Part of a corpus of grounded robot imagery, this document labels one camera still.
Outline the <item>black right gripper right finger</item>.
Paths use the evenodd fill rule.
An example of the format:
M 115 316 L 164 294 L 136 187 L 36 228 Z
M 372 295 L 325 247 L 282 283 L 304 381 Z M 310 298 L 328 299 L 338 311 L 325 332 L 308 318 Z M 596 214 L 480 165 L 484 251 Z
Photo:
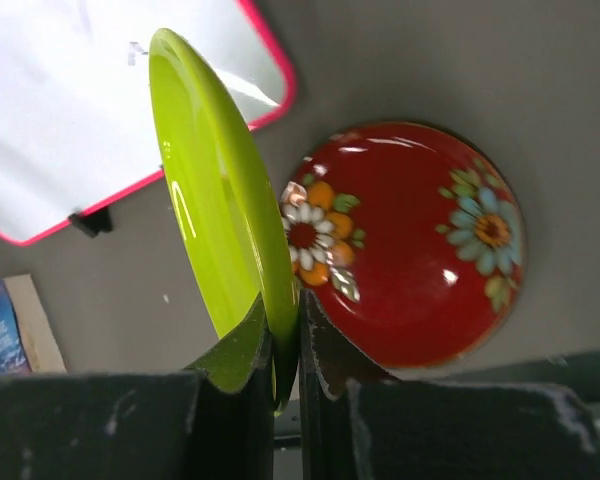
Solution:
M 568 388 L 398 379 L 309 290 L 299 332 L 308 479 L 600 479 L 600 432 Z

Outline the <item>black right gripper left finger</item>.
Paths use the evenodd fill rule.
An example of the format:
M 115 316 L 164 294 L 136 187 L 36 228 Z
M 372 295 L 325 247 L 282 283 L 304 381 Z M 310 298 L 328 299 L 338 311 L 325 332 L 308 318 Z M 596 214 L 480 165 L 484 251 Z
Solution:
M 175 373 L 0 377 L 0 479 L 269 479 L 271 363 L 256 299 Z

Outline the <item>red floral plate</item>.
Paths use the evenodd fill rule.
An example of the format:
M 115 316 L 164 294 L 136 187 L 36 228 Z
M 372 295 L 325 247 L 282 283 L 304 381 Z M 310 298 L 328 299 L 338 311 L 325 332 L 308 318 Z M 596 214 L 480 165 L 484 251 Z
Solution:
M 332 135 L 303 159 L 280 211 L 299 283 L 386 368 L 436 367 L 479 348 L 523 283 L 513 192 L 482 153 L 429 125 Z

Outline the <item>lime green plate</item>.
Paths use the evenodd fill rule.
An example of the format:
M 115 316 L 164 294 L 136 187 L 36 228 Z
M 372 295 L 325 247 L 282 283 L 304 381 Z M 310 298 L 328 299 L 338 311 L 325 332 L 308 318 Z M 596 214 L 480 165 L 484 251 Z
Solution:
M 228 90 L 183 37 L 157 30 L 148 64 L 163 171 L 205 306 L 224 337 L 261 303 L 274 405 L 283 411 L 297 365 L 299 294 L 265 165 Z

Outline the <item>Jane Eyre book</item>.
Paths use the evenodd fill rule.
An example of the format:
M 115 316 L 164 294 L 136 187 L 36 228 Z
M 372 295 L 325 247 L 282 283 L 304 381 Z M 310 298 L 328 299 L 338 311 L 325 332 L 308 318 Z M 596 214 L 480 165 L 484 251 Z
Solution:
M 1 279 L 0 375 L 66 371 L 32 276 Z

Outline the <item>pink framed whiteboard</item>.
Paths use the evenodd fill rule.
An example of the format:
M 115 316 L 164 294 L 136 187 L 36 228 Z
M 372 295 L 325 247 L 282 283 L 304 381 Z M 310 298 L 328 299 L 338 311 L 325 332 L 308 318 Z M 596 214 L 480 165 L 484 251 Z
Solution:
M 251 1 L 0 1 L 0 237 L 20 246 L 157 180 L 155 31 L 181 35 L 252 129 L 291 106 L 293 68 Z

